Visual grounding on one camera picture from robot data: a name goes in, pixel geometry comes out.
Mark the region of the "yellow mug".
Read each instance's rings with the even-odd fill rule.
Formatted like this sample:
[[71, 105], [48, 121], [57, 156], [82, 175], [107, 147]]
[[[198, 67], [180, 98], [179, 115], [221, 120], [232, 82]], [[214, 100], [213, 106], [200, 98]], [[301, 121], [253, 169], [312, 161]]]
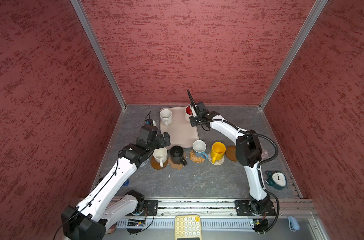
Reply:
[[216, 160], [220, 160], [222, 157], [224, 157], [226, 153], [226, 146], [221, 142], [216, 142], [212, 145], [211, 150], [211, 157], [213, 158], [213, 162]]

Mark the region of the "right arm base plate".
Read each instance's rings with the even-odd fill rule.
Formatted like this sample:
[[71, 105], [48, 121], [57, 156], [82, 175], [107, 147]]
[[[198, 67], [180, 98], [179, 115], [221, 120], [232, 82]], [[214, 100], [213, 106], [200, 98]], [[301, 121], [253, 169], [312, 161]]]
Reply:
[[243, 217], [273, 217], [277, 214], [272, 201], [236, 200], [235, 209], [237, 216]]

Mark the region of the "brown wooden coaster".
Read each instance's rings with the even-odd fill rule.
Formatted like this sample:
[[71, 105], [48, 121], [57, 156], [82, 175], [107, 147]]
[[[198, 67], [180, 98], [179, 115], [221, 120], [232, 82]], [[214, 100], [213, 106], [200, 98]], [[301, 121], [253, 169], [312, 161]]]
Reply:
[[232, 162], [237, 162], [236, 146], [228, 146], [226, 149], [226, 156]]

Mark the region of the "pink flower coaster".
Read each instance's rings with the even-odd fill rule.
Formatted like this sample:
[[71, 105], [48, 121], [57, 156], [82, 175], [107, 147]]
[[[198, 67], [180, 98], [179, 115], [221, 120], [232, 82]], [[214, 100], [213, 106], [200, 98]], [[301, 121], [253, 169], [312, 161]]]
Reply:
[[267, 159], [269, 157], [269, 153], [268, 151], [264, 148], [263, 145], [261, 145], [261, 148], [262, 148], [262, 159]]

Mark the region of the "red interior mug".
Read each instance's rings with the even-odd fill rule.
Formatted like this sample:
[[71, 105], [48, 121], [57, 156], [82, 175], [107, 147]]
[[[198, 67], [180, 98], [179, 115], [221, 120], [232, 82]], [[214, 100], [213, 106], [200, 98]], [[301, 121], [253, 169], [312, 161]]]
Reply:
[[187, 106], [185, 108], [185, 120], [189, 122], [191, 116], [193, 116], [193, 112], [192, 112], [191, 106]]

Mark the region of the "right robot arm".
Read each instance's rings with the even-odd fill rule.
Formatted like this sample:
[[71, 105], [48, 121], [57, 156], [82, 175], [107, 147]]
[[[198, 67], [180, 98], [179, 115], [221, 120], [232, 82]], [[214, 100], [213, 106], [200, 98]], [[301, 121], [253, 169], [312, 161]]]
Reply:
[[[196, 103], [192, 100], [190, 108], [193, 112], [193, 116], [190, 117], [193, 127], [205, 125], [209, 129], [219, 131], [236, 144], [236, 158], [244, 166], [250, 186], [250, 211], [257, 216], [264, 214], [271, 199], [264, 184], [261, 166], [278, 156], [276, 143], [253, 130], [247, 131], [237, 127], [215, 111], [209, 112], [203, 102]], [[269, 141], [275, 149], [274, 155], [265, 161], [262, 160], [263, 150], [259, 138]]]

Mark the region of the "white mug front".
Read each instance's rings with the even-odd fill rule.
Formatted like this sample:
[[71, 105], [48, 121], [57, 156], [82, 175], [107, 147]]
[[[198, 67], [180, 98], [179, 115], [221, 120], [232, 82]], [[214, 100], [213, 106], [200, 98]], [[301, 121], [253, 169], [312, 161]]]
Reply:
[[155, 149], [153, 157], [158, 163], [160, 163], [161, 166], [163, 166], [163, 163], [168, 160], [168, 151], [166, 148]]

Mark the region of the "lavender mug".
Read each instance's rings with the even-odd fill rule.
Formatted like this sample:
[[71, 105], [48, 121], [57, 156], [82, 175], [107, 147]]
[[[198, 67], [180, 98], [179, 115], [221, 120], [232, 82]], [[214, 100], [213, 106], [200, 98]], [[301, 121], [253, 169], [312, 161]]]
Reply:
[[140, 165], [140, 167], [142, 168], [142, 167], [146, 166], [146, 165], [148, 164], [148, 162], [149, 162], [149, 159], [147, 159], [146, 161], [144, 161], [144, 162]]

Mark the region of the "white braided coaster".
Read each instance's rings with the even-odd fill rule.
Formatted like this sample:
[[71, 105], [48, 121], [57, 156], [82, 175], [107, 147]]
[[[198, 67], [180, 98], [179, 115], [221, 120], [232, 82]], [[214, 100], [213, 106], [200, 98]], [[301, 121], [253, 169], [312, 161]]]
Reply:
[[216, 160], [215, 162], [213, 162], [213, 158], [211, 157], [211, 155], [209, 155], [208, 160], [211, 164], [215, 166], [220, 166], [225, 162], [225, 157], [222, 157], [220, 160]]

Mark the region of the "brown glossy coaster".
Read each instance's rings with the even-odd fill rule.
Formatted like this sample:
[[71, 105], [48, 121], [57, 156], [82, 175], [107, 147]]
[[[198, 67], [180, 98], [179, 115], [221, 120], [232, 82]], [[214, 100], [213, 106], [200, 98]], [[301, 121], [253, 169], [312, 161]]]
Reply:
[[160, 165], [160, 163], [158, 163], [158, 162], [156, 161], [156, 159], [155, 159], [154, 157], [152, 157], [152, 158], [151, 158], [151, 160], [150, 160], [150, 164], [151, 164], [151, 166], [152, 166], [154, 169], [156, 169], [156, 170], [161, 170], [161, 169], [164, 169], [164, 168], [167, 166], [167, 164], [168, 164], [168, 160], [166, 160], [166, 161], [163, 163], [163, 166], [161, 166], [161, 165]]

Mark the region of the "brown paw coaster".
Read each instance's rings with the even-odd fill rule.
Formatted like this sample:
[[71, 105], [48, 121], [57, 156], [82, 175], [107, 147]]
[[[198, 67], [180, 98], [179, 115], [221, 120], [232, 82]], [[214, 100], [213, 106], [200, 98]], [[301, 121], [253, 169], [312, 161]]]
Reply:
[[172, 169], [181, 170], [184, 167], [182, 164], [174, 164], [171, 159], [168, 159], [168, 162]]

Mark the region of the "white mug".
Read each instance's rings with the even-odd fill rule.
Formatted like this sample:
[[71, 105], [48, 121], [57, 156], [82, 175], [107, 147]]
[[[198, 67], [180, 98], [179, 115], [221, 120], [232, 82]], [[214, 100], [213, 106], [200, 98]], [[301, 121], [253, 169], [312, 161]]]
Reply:
[[160, 163], [161, 166], [163, 166], [163, 163], [168, 160], [168, 151], [166, 148], [155, 149], [153, 157], [158, 163]]
[[159, 113], [160, 122], [165, 125], [169, 126], [172, 123], [172, 111], [170, 109], [163, 109]]

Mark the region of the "black mug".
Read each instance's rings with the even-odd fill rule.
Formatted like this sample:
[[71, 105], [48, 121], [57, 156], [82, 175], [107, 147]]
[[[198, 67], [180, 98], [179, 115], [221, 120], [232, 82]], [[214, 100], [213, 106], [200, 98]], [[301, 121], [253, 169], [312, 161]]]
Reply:
[[173, 164], [187, 165], [187, 160], [184, 157], [184, 149], [181, 146], [173, 146], [170, 149], [170, 157]]

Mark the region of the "blue floral mug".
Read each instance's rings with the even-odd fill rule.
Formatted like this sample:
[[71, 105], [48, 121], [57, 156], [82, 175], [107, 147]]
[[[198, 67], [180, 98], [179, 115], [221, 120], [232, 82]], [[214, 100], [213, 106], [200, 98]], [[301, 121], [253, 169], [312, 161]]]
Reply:
[[202, 140], [196, 140], [193, 143], [193, 151], [194, 151], [194, 155], [197, 158], [203, 158], [203, 159], [208, 159], [208, 154], [206, 153], [206, 149], [207, 149], [207, 145], [204, 141]]

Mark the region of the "woven rattan coaster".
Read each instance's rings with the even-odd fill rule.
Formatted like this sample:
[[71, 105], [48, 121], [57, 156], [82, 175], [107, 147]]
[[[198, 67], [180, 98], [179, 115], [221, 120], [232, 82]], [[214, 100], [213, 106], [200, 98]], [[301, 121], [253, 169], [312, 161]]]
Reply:
[[197, 164], [203, 163], [205, 161], [205, 158], [203, 157], [197, 157], [195, 155], [195, 152], [193, 150], [190, 151], [190, 159]]

